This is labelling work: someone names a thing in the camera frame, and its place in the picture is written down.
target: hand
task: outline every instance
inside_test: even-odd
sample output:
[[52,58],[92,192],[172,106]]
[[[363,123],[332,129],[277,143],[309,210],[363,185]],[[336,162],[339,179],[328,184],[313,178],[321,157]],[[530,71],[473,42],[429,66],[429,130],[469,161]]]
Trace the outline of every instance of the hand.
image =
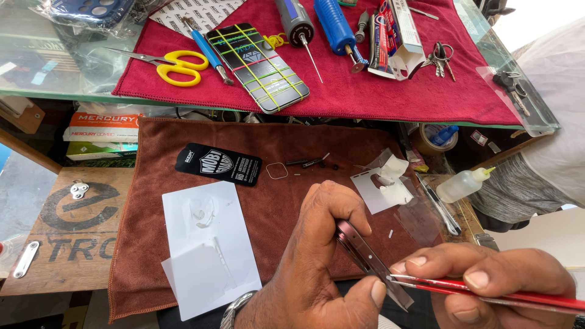
[[[463,276],[471,291],[486,297],[522,290],[575,298],[571,275],[538,249],[496,252],[469,243],[442,244],[416,251],[390,271],[424,279]],[[432,293],[431,299],[442,329],[571,329],[575,321],[567,314],[490,304],[472,296]]]
[[351,189],[314,184],[274,277],[236,317],[235,328],[377,328],[386,286],[368,276],[342,297],[331,280],[335,218],[349,220],[367,237],[363,200]]

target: microfiber cloth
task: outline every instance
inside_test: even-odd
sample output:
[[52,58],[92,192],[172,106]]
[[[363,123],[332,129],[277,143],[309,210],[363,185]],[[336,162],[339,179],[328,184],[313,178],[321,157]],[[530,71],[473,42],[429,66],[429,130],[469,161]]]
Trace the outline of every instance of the microfiber cloth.
[[[131,314],[177,305],[160,264],[169,257],[161,195],[217,181],[175,170],[177,155],[188,143],[214,146],[262,159],[256,185],[247,187],[236,184],[236,191],[263,283],[270,280],[276,271],[297,223],[302,200],[312,184],[329,179],[357,192],[350,176],[363,170],[355,164],[370,163],[385,148],[390,148],[402,159],[398,144],[390,134],[376,129],[167,118],[140,118],[139,125],[136,168],[120,219],[110,268],[110,322]],[[326,168],[318,165],[307,169],[290,166],[287,167],[288,176],[277,180],[271,179],[266,171],[266,166],[271,163],[304,157],[316,159],[327,153],[330,155],[326,158]],[[333,170],[333,164],[338,165],[339,169]],[[285,175],[284,168],[280,166],[279,169],[279,166],[270,166],[273,177]],[[405,175],[418,185],[412,169],[407,169]],[[366,210],[373,230],[366,241],[384,264],[390,266],[423,246],[442,242],[437,229],[441,221],[431,212],[431,205],[426,202],[422,191],[418,202],[408,212],[393,207],[371,215]],[[432,227],[434,232],[427,235],[430,240],[426,245],[417,242],[424,227]],[[334,279],[365,275],[340,247],[333,257],[329,273]]]
[[[412,80],[406,81],[395,81],[366,71],[352,74],[349,56],[337,56],[331,51],[313,9],[313,2],[300,0],[300,3],[315,25],[315,37],[308,46],[324,83],[319,81],[304,48],[294,48],[289,44],[277,47],[277,53],[307,84],[310,92],[306,99],[278,114],[520,125],[508,107],[477,73],[476,67],[487,66],[487,63],[457,15],[453,0],[411,1],[409,5],[439,17],[439,20],[434,20],[417,13],[412,14],[425,55],[433,51],[437,41],[454,48],[455,54],[449,63],[457,82],[453,82],[447,69],[445,78],[435,76],[433,65],[419,69]],[[355,30],[360,14],[366,8],[372,14],[379,3],[379,0],[360,0],[357,6],[344,7],[342,11],[349,26]],[[244,22],[251,23],[258,32],[267,36],[283,31],[274,0],[248,0],[219,27]],[[368,57],[370,53],[368,40],[369,36],[366,34],[366,41],[358,45],[364,57]],[[199,47],[190,37],[148,19],[135,52],[163,56],[183,49],[199,52]],[[201,82],[198,85],[176,87],[164,82],[152,64],[130,59],[112,94],[176,104],[260,112],[260,108],[233,74],[228,75],[234,79],[234,86],[225,85],[219,73],[208,68],[201,72]]]

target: yellow scissors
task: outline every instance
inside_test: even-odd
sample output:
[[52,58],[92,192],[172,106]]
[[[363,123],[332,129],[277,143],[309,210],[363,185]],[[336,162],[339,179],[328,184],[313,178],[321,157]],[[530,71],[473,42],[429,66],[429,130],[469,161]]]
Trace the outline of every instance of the yellow scissors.
[[[144,55],[144,54],[137,54],[137,53],[133,53],[133,52],[126,52],[124,50],[113,49],[113,48],[108,48],[108,47],[104,47],[104,48],[111,50],[113,52],[117,52],[117,53],[122,54],[122,55],[132,57],[133,59],[138,59],[138,60],[145,61],[145,62],[148,62],[150,64],[156,65],[156,71],[158,72],[160,77],[163,78],[164,81],[166,81],[172,85],[179,86],[179,87],[189,87],[189,86],[198,84],[201,81],[201,75],[197,71],[203,71],[209,66],[209,60],[207,60],[207,57],[203,56],[202,54],[192,52],[190,50],[177,50],[175,52],[170,52],[170,53],[164,55],[164,57],[154,57],[154,56],[149,56],[149,55]],[[181,56],[199,57],[200,59],[203,59],[203,63],[193,64],[193,63],[190,63],[188,61],[178,59]],[[162,63],[159,63],[157,61],[163,61],[163,62],[168,63],[168,64],[162,64]],[[194,76],[195,78],[191,81],[185,81],[185,82],[176,81],[176,80],[173,80],[173,79],[168,77],[169,72],[186,74],[188,76]]]

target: metal bracket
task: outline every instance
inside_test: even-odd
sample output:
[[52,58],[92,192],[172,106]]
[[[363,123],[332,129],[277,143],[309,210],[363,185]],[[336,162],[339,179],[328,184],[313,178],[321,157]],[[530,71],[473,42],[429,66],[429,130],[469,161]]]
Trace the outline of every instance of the metal bracket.
[[480,246],[485,246],[495,251],[500,251],[498,245],[495,244],[494,238],[492,238],[488,233],[476,234],[475,239],[477,241],[477,244],[479,244]]
[[14,273],[12,276],[20,279],[26,274],[26,271],[29,269],[30,263],[33,261],[38,248],[38,241],[32,241],[26,246],[25,251],[22,253],[22,257],[20,257],[20,260],[16,265],[16,268],[14,268]]
[[90,186],[87,183],[83,182],[83,179],[76,179],[73,181],[73,186],[71,186],[71,194],[73,195],[73,199],[81,199],[85,192],[90,189]]

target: fingernail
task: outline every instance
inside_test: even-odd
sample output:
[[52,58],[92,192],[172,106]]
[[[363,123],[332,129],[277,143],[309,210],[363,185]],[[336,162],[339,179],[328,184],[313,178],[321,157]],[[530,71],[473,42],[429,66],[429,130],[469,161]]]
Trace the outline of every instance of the fingernail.
[[395,270],[398,273],[404,273],[404,272],[406,272],[406,263],[400,262],[400,263],[392,266],[390,269]]
[[477,307],[471,311],[461,311],[453,313],[453,315],[461,322],[473,323],[479,320],[479,310]]
[[421,257],[416,257],[416,258],[412,258],[408,260],[411,263],[415,263],[418,267],[421,267],[422,265],[424,265],[426,263],[426,257],[421,256]]
[[374,282],[374,286],[371,288],[371,298],[377,307],[382,307],[384,297],[386,297],[386,285],[378,280]]
[[470,285],[474,286],[475,288],[483,289],[487,287],[488,283],[490,283],[490,277],[487,276],[486,272],[477,271],[471,274],[466,274],[465,281],[467,281]]

